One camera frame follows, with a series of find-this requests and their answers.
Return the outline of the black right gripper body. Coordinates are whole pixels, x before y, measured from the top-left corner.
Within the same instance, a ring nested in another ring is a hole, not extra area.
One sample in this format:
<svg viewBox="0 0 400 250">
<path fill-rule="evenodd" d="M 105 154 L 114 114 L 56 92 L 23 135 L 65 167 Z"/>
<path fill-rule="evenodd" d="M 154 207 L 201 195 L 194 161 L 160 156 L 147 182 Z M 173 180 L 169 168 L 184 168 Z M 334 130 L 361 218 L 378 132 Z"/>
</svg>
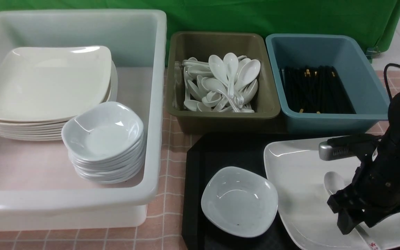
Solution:
<svg viewBox="0 0 400 250">
<path fill-rule="evenodd" d="M 400 213 L 400 157 L 379 154 L 356 169 L 352 182 L 330 195 L 328 206 L 338 215 L 344 235 L 365 223 L 372 228 Z"/>
</svg>

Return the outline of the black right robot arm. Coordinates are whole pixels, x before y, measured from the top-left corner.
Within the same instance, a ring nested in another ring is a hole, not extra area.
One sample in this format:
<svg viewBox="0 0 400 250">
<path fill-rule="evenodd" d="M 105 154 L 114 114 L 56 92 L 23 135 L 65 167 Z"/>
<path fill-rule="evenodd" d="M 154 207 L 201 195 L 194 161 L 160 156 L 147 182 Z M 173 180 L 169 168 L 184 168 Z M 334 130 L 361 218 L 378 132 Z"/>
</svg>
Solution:
<svg viewBox="0 0 400 250">
<path fill-rule="evenodd" d="M 381 137 L 355 134 L 330 138 L 319 145 L 321 160 L 352 156 L 360 160 L 351 183 L 327 201 L 338 214 L 337 226 L 344 235 L 360 223 L 372 228 L 400 213 L 400 92 L 390 101 L 388 121 L 390 125 Z"/>
</svg>

